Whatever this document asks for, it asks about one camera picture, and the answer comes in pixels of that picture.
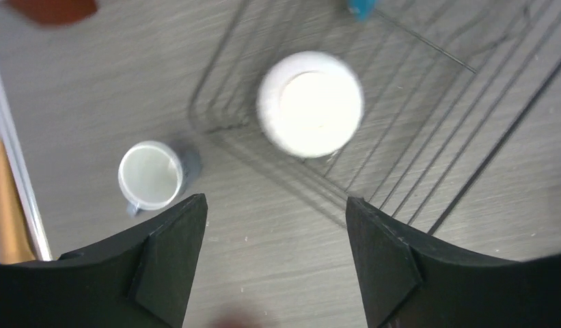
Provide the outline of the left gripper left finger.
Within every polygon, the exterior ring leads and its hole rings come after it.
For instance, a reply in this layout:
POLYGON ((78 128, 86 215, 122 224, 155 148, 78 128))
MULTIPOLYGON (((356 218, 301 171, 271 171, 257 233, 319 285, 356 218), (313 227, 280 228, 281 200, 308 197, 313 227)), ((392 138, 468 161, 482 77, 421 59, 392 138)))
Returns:
POLYGON ((0 327, 181 327, 207 214, 195 194, 57 260, 0 264, 0 327))

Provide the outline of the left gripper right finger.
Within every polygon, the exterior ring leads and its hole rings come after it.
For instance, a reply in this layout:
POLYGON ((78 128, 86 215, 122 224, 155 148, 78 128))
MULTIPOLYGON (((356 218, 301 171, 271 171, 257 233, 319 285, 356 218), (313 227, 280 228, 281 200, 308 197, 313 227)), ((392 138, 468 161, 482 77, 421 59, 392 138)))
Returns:
POLYGON ((345 216, 369 327, 561 327, 561 254, 479 254, 357 197, 345 216))

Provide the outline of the white ribbed bowl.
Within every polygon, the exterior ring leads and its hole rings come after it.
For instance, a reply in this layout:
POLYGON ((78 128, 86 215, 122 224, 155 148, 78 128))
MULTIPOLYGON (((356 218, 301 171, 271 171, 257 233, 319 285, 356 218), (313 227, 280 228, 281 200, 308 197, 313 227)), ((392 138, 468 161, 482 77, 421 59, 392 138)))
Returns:
POLYGON ((256 113, 266 138, 302 159, 328 156, 343 148, 364 117, 364 90, 342 59, 302 51, 274 64, 263 76, 256 113))

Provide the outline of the blue polka dot plate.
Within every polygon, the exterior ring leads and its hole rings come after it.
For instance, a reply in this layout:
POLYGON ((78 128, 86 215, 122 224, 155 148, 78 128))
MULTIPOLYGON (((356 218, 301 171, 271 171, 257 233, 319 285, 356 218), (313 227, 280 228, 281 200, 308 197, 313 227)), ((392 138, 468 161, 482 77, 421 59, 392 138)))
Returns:
POLYGON ((347 8, 357 21, 370 17, 379 4, 379 0, 347 0, 347 8))

